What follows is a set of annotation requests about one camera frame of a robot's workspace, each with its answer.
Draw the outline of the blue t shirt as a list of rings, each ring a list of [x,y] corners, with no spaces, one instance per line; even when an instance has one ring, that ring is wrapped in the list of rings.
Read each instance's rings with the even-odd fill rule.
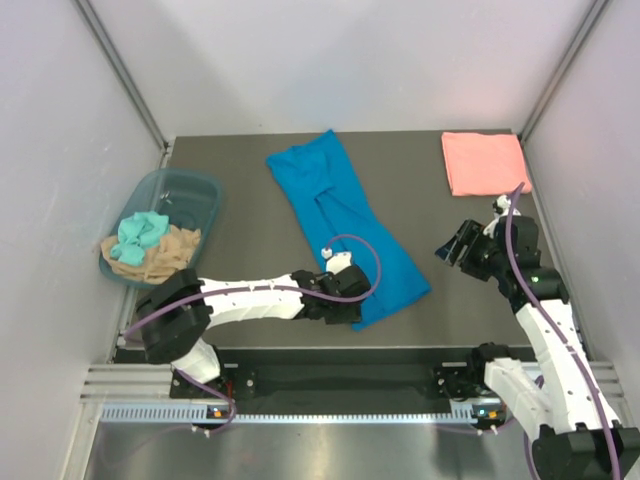
[[[322,250],[350,251],[370,282],[362,304],[362,331],[414,304],[431,285],[406,250],[377,219],[337,135],[329,130],[304,145],[267,157],[266,165],[289,200],[316,261]]]

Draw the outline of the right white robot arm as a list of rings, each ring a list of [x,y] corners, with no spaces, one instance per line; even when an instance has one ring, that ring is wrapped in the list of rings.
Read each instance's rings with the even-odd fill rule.
[[[526,434],[540,479],[622,479],[639,459],[639,430],[608,404],[588,364],[560,273],[541,263],[539,229],[527,216],[484,226],[466,220],[435,254],[476,279],[495,279],[533,349],[536,384],[505,345],[472,349],[466,380],[495,393]]]

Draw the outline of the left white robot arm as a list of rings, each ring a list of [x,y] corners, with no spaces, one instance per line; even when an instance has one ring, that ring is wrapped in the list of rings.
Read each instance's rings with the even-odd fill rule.
[[[203,339],[207,330],[259,319],[358,323],[361,304],[370,293],[365,273],[351,264],[321,274],[298,270],[274,279],[236,282],[200,278],[186,269],[138,301],[137,322],[127,333],[141,334],[148,363],[171,365],[212,397],[226,387],[227,374],[216,348]]]

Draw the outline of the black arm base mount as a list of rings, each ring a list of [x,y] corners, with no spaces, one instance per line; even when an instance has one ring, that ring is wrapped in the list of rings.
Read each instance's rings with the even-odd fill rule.
[[[248,402],[277,394],[407,395],[464,401],[487,394],[471,366],[471,350],[453,348],[256,348],[215,350],[219,371],[209,380],[178,367],[176,397],[211,391]]]

